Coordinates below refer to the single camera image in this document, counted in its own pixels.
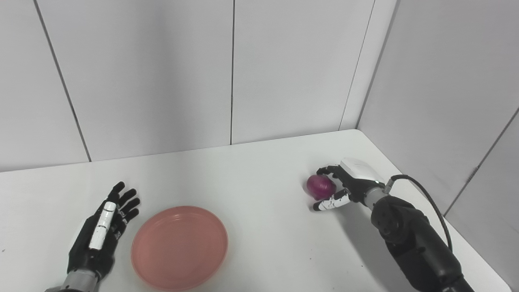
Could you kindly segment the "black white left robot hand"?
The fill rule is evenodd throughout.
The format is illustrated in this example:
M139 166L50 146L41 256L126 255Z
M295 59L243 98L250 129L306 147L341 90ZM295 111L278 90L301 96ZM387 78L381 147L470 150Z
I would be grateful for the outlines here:
M124 182L117 183L94 214L85 220L69 252L67 272L89 270L96 275L98 281L104 279L111 272L115 263L114 253L118 241L126 231L128 223L139 214L137 207L140 204L140 199L137 197L136 189L130 189L121 195L120 193L124 188ZM101 250L93 251L88 248L89 242L106 202L115 203L115 214L107 228Z

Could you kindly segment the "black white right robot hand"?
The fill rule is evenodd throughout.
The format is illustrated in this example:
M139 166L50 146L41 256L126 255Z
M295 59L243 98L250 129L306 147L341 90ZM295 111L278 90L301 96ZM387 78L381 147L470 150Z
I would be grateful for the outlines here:
M313 204L314 211L331 210L354 202L367 206L365 199L371 190L384 189L382 177L365 161L346 157L339 164L321 167L316 174L324 174L339 181L342 189L329 198Z

